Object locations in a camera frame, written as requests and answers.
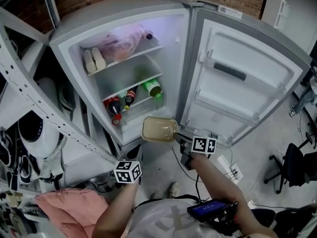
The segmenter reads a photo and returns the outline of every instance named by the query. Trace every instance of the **concrete floor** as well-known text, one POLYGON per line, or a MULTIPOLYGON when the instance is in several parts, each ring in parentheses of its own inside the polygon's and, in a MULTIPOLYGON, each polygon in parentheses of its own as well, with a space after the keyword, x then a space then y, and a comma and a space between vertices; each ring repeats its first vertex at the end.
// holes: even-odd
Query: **concrete floor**
MULTIPOLYGON (((238 186, 247 194, 256 181, 256 186, 246 196, 246 199, 253 201, 254 204, 282 207, 301 207, 312 203, 317 197, 317 183, 311 182, 301 187, 289 187, 288 183, 283 186, 281 194, 277 195, 275 191, 279 186, 279 178, 276 178, 264 184, 264 178, 277 173, 275 162, 269 161, 268 157, 275 154, 282 159, 278 151, 285 154, 289 143, 300 145, 302 137, 298 131, 300 116, 293 118, 289 116, 289 105, 295 104, 295 99, 291 96, 258 128, 246 136, 239 143, 231 147, 233 152, 233 162, 236 163, 243 174, 243 178, 238 182, 238 186)), ((304 113, 301 118, 301 128, 303 136, 309 131, 307 126, 308 118, 304 113)), ((175 142, 170 144, 147 143, 144 145, 143 162, 143 182, 138 192, 136 203, 147 200, 148 197, 157 192, 159 196, 166 197, 168 186, 173 181, 179 182, 181 194, 197 195, 195 181, 189 179, 180 169, 177 160, 173 154, 172 147, 180 160, 179 145, 175 142)), ((310 144, 302 148, 303 153, 314 152, 310 144)), ((216 153, 211 156, 212 161, 223 173, 224 168, 217 160, 220 155, 224 155, 230 163, 230 149, 220 149, 217 147, 216 153)), ((186 173, 196 179, 195 171, 186 171, 186 173)), ((199 184, 199 191, 202 199, 209 197, 204 185, 199 184)))

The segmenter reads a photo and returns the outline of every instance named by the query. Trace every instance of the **plastic bag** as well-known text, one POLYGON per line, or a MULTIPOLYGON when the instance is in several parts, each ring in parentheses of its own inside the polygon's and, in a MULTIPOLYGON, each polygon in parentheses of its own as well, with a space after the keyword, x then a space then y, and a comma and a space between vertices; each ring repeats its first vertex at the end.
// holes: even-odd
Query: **plastic bag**
POLYGON ((104 58, 121 62, 135 52, 141 38, 142 27, 138 24, 128 24, 112 29, 99 43, 98 48, 104 58))

